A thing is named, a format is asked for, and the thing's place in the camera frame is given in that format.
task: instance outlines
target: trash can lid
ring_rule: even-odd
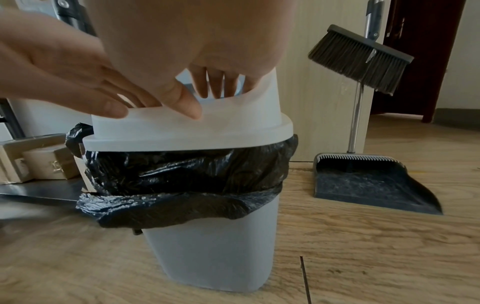
[[[95,134],[83,144],[88,151],[183,151],[255,147],[293,136],[292,121],[280,112],[275,70],[248,93],[200,103],[197,121],[167,107],[130,109],[123,119],[92,116]]]

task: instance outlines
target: broom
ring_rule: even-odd
[[[437,198],[413,180],[399,161],[355,154],[364,87],[393,94],[412,56],[376,42],[384,0],[369,0],[364,37],[331,25],[310,51],[312,61],[358,82],[347,153],[315,157],[314,196],[330,200],[441,214]]]

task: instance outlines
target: trash can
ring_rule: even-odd
[[[231,149],[276,144],[294,135],[291,120],[280,112],[275,70],[246,94],[201,104],[199,121],[167,107],[131,109],[120,120],[93,117],[94,134],[83,139],[84,147],[95,153]],[[279,196],[269,199],[242,218],[198,218],[144,228],[143,234],[172,280],[255,291],[267,281],[274,259]]]

